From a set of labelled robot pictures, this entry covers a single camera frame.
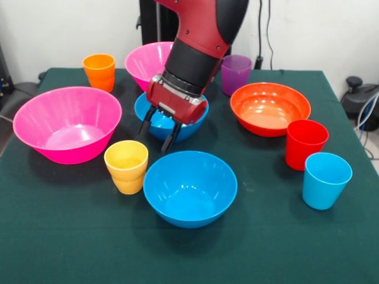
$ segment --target stacked yellow cups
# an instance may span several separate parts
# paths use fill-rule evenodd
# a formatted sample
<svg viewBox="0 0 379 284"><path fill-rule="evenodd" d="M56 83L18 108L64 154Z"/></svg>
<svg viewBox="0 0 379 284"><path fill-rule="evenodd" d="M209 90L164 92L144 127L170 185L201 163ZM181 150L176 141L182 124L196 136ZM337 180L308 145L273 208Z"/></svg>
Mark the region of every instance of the stacked yellow cups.
<svg viewBox="0 0 379 284"><path fill-rule="evenodd" d="M142 189L148 157L146 146L133 140L120 141L105 151L105 164L121 193L130 195Z"/></svg>

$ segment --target plastic cup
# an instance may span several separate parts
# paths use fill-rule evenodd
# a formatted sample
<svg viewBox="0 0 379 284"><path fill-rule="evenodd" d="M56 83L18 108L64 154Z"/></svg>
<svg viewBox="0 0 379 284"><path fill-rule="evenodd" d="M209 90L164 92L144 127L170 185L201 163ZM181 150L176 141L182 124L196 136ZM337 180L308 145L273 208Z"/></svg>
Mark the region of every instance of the plastic cup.
<svg viewBox="0 0 379 284"><path fill-rule="evenodd" d="M287 128L285 161L294 170L304 171L306 160L320 152L329 138L324 125L313 120L297 120Z"/></svg>
<svg viewBox="0 0 379 284"><path fill-rule="evenodd" d="M148 157L146 146L133 140L117 142L105 151L105 164L121 193L130 195L142 189Z"/></svg>
<svg viewBox="0 0 379 284"><path fill-rule="evenodd" d="M114 87L115 60L109 54L93 54L83 60L84 71L93 88L111 92Z"/></svg>
<svg viewBox="0 0 379 284"><path fill-rule="evenodd" d="M252 66L252 61L246 56L225 56L221 66L223 92L231 96L237 89L245 86L249 82Z"/></svg>
<svg viewBox="0 0 379 284"><path fill-rule="evenodd" d="M343 158L330 153L315 153L306 161L303 200L318 210L333 206L348 182L353 171Z"/></svg>

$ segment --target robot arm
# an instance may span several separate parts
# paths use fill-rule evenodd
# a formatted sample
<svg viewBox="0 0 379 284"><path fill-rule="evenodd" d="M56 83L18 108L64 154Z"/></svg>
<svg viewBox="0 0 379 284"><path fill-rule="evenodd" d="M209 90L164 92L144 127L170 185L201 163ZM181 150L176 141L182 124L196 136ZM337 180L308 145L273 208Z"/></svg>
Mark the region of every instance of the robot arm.
<svg viewBox="0 0 379 284"><path fill-rule="evenodd" d="M205 88L218 70L245 17L249 0L155 0L176 12L179 30L163 74L149 84L152 104L140 132L146 132L155 111L172 117L175 128L165 143L175 141L182 124L195 123L204 113Z"/></svg>

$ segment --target bowl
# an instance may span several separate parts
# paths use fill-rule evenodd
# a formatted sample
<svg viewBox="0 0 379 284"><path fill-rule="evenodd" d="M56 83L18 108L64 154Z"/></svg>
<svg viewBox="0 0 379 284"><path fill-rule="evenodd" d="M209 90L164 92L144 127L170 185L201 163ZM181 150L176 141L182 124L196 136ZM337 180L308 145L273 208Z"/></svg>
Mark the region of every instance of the bowl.
<svg viewBox="0 0 379 284"><path fill-rule="evenodd" d="M106 91L67 87L29 100L16 113L13 130L51 161L79 164L105 149L121 113L118 100Z"/></svg>
<svg viewBox="0 0 379 284"><path fill-rule="evenodd" d="M145 44L134 49L126 57L126 71L131 74L144 92L147 91L150 80L165 70L172 45L172 41Z"/></svg>
<svg viewBox="0 0 379 284"><path fill-rule="evenodd" d="M311 113L304 95L276 83L243 86L230 98L230 106L243 127L264 137L285 135L291 122L306 120Z"/></svg>
<svg viewBox="0 0 379 284"><path fill-rule="evenodd" d="M199 151L167 155L147 171L144 195L168 223L200 228L218 219L237 194L233 170L221 159Z"/></svg>
<svg viewBox="0 0 379 284"><path fill-rule="evenodd" d="M134 104L134 111L141 122L144 120L144 117L146 116L146 113L149 111L150 106L151 103L147 100L146 93L140 95L136 100L136 103ZM184 141L190 136L192 136L203 124L205 117L208 114L208 111L209 104L207 105L207 109L205 110L203 116L196 123L189 125L183 124L182 129L180 130L175 142ZM152 123L149 128L149 132L156 138L165 141L167 136L172 134L175 123L171 118L167 117L166 115L156 111L152 117L151 122Z"/></svg>

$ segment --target dark green table cover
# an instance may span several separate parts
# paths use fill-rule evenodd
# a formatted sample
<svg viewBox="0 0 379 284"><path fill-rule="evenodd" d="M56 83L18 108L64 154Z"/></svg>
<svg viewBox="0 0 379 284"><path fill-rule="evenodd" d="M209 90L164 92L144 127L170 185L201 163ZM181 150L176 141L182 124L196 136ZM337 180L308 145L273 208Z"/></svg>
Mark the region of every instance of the dark green table cover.
<svg viewBox="0 0 379 284"><path fill-rule="evenodd" d="M141 93L117 70L123 118L110 143L137 137ZM303 174L284 161L285 138L257 137L234 118L220 78L206 96L203 126L172 151L201 150L235 171L235 202L214 224L182 230L162 221L143 192L123 196L102 156L74 166L50 162L13 138L0 158L1 283L379 283L379 179L322 72L253 71L308 97L311 118L330 131L326 151L354 176L335 206L301 199ZM50 69L40 92L88 85L82 69Z"/></svg>

